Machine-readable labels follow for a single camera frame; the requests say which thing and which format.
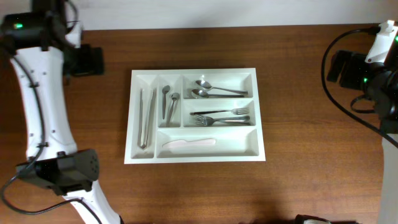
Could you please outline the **steel tablespoon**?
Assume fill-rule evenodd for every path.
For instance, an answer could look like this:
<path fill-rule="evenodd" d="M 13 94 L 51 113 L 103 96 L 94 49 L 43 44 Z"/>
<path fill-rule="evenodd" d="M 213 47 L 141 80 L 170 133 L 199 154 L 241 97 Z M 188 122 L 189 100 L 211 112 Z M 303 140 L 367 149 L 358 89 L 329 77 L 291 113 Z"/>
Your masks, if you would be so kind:
<path fill-rule="evenodd" d="M 223 90 L 223 91 L 228 91 L 231 93 L 236 93 L 239 95 L 247 95 L 248 94 L 248 91 L 230 90 L 230 89 L 226 89 L 226 88 L 215 87 L 215 86 L 212 86 L 209 82 L 207 82 L 205 80 L 196 80 L 195 84 L 196 84 L 196 86 L 200 87 L 201 89 L 203 89 L 205 91 L 210 91 L 212 89 L 216 89 L 216 90 Z"/>

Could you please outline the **large steel spoon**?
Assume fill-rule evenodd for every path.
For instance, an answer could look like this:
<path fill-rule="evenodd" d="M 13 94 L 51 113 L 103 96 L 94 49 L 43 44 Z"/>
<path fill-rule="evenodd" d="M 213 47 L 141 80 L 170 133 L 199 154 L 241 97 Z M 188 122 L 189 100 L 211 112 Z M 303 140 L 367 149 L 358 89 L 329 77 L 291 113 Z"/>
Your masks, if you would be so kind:
<path fill-rule="evenodd" d="M 166 127 L 170 126 L 170 122 L 171 122 L 172 115 L 173 115 L 173 112 L 174 112 L 175 102 L 180 99 L 180 94 L 177 93 L 177 92 L 172 93 L 171 96 L 170 96 L 170 99 L 171 99 L 171 105 L 170 105 L 170 108 L 169 108 L 169 112 L 167 114 Z"/>

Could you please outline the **white plastic knife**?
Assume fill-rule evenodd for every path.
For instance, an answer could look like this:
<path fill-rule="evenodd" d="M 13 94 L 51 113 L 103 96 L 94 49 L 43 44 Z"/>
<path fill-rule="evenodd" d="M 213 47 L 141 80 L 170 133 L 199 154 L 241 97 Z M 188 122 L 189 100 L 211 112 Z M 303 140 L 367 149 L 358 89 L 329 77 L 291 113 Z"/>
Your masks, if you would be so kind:
<path fill-rule="evenodd" d="M 162 145 L 163 149 L 173 149 L 180 147 L 193 147 L 193 146 L 211 146 L 216 144 L 216 139 L 208 138 L 208 139 L 199 139 L 194 141 L 186 141 L 183 139 L 170 141 Z"/>

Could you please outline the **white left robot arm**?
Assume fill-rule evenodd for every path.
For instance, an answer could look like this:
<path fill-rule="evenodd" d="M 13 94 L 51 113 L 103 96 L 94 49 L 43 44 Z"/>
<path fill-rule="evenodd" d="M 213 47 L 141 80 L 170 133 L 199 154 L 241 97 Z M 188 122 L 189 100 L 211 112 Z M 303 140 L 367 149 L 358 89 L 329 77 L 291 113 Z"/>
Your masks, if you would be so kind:
<path fill-rule="evenodd" d="M 121 223 L 100 187 L 96 151 L 77 148 L 68 122 L 64 79 L 104 72 L 102 49 L 81 42 L 77 14 L 71 1 L 32 1 L 29 12 L 2 20 L 1 48 L 19 81 L 27 127 L 27 160 L 14 177 L 61 196 L 86 223 Z"/>

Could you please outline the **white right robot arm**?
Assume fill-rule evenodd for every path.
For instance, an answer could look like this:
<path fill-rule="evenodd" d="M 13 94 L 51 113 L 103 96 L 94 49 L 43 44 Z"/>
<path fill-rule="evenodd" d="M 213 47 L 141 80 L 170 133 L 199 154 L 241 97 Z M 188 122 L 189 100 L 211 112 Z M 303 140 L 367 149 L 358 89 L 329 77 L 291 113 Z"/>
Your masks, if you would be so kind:
<path fill-rule="evenodd" d="M 375 37 L 367 54 L 337 51 L 321 65 L 323 90 L 344 114 L 382 137 L 384 170 L 378 223 L 397 223 L 397 22 L 388 20 L 369 28 L 339 35 L 333 43 L 351 34 Z M 351 101 L 350 109 L 341 106 L 330 94 L 326 82 L 359 90 L 362 95 Z"/>

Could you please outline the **dark-handled steel fork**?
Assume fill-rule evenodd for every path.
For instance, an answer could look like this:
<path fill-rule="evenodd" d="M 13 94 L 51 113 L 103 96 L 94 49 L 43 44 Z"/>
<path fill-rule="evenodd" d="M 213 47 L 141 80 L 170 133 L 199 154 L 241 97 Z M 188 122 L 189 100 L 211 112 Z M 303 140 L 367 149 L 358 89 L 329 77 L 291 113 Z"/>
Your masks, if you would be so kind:
<path fill-rule="evenodd" d="M 235 109 L 231 109 L 231 110 L 197 111 L 197 112 L 191 112 L 190 115 L 204 115 L 204 114 L 224 113 L 224 112 L 229 112 L 234 115 L 243 115 L 243 114 L 248 114 L 250 112 L 250 109 L 249 108 L 235 108 Z"/>

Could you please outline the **small steel teaspoon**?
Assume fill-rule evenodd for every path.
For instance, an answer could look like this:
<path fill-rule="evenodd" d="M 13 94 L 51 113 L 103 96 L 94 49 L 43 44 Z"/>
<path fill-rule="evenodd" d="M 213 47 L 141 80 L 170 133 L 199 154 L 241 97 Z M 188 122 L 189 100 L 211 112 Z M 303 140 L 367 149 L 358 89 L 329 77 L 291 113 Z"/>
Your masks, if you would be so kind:
<path fill-rule="evenodd" d="M 162 89 L 162 119 L 165 119 L 165 110 L 166 110 L 166 96 L 167 93 L 170 91 L 170 86 L 166 85 Z"/>

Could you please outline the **steel kitchen tongs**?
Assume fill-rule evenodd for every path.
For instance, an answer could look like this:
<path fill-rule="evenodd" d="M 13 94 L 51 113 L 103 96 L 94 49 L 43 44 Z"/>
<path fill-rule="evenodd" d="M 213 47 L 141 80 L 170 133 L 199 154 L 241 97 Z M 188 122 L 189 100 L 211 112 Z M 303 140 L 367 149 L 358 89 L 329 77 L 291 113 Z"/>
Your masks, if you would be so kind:
<path fill-rule="evenodd" d="M 155 89 L 152 89 L 147 109 L 146 121 L 145 123 L 143 123 L 144 101 L 143 101 L 143 89 L 141 89 L 140 100 L 139 100 L 139 132 L 138 132 L 137 145 L 142 150 L 145 150 L 149 145 L 149 133 L 154 114 L 154 102 L 155 102 Z"/>

